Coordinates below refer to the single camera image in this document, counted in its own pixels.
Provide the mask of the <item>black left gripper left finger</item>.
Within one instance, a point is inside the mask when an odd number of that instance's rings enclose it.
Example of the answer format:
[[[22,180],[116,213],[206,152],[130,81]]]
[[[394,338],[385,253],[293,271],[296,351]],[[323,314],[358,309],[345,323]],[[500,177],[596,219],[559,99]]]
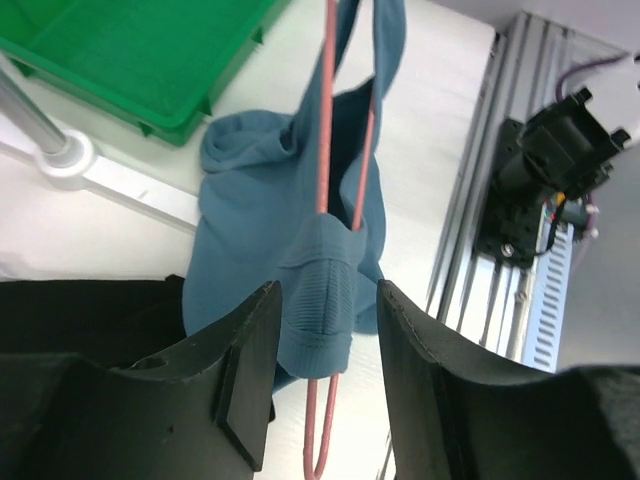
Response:
[[[282,294],[276,282],[125,367],[1,351],[5,479],[249,479],[263,464]]]

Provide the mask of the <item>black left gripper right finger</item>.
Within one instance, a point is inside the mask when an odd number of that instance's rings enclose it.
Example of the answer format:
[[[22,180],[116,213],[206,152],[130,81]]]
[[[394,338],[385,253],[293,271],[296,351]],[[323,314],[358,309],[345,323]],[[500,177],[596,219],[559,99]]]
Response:
[[[547,373],[431,318],[396,285],[377,322],[400,479],[635,479],[639,369]]]

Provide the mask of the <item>blue tank top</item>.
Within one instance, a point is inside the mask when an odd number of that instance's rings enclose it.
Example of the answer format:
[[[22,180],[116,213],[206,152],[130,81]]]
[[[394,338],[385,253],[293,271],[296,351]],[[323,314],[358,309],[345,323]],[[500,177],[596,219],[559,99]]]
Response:
[[[294,114],[222,117],[201,144],[201,218],[183,289],[184,328],[194,334],[260,285],[279,282],[276,388],[345,371],[353,335],[377,331],[386,220],[374,151],[405,46],[403,2],[374,3],[372,38],[372,77],[333,100],[326,213],[316,208],[321,68]]]

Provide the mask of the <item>pink hanger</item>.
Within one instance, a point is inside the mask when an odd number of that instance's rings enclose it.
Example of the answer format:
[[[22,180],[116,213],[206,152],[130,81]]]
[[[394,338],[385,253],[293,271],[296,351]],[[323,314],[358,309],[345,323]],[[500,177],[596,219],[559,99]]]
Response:
[[[333,84],[335,75],[336,39],[337,3],[333,0],[328,0],[326,2],[326,21],[322,56],[323,64],[316,188],[316,212],[318,214],[326,214],[329,207],[330,153],[332,140]],[[374,122],[375,111],[374,107],[370,106],[368,111],[366,133],[363,146],[358,195],[351,226],[351,229],[354,231],[359,230],[362,223],[362,214],[366,196],[366,184],[372,152]],[[326,467],[339,379],[340,375],[336,373],[332,375],[329,380],[323,421],[323,431],[320,441],[320,451],[318,454],[314,453],[318,381],[316,379],[310,379],[307,382],[303,447],[303,471],[304,478],[306,480],[321,478]]]

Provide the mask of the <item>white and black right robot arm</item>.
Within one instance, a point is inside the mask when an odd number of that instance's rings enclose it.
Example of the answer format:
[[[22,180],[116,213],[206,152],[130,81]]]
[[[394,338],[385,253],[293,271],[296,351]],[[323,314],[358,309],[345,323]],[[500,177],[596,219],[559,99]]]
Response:
[[[587,88],[525,123],[501,125],[474,250],[528,269],[552,249],[566,204],[609,178],[611,159],[631,144],[632,128],[606,129],[588,109]]]

